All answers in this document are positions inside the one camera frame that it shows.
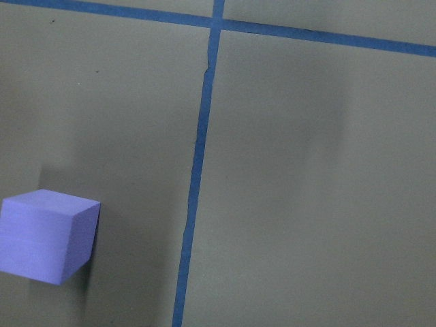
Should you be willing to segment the purple foam cube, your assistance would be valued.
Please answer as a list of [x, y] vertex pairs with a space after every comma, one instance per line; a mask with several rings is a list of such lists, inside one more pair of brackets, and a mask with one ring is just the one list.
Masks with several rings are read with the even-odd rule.
[[3, 199], [1, 272], [64, 283], [91, 258], [100, 206], [47, 189]]

